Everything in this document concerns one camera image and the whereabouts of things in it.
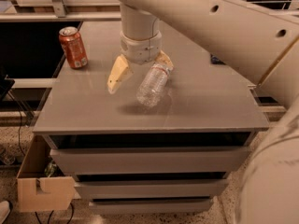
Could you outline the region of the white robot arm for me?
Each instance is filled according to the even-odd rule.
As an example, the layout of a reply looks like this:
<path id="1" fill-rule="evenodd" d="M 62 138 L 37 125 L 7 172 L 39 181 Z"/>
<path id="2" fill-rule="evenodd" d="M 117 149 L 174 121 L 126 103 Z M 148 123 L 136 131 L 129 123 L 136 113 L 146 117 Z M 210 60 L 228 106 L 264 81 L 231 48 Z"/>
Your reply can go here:
<path id="1" fill-rule="evenodd" d="M 119 0 L 166 22 L 287 112 L 252 154 L 234 224 L 299 224 L 299 20 L 242 0 Z"/>

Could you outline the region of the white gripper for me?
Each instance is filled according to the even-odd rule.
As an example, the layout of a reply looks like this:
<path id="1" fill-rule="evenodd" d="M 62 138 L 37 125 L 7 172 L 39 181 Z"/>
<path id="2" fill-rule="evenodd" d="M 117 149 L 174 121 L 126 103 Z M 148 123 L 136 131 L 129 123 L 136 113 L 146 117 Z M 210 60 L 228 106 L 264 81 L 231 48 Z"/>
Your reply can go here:
<path id="1" fill-rule="evenodd" d="M 174 68 L 170 58 L 161 50 L 162 34 L 158 33 L 152 38 L 145 40 L 133 40 L 121 33 L 121 53 L 113 64 L 107 80 L 107 89 L 114 94 L 121 84 L 133 75 L 130 63 L 156 63 L 166 65 L 170 70 Z"/>

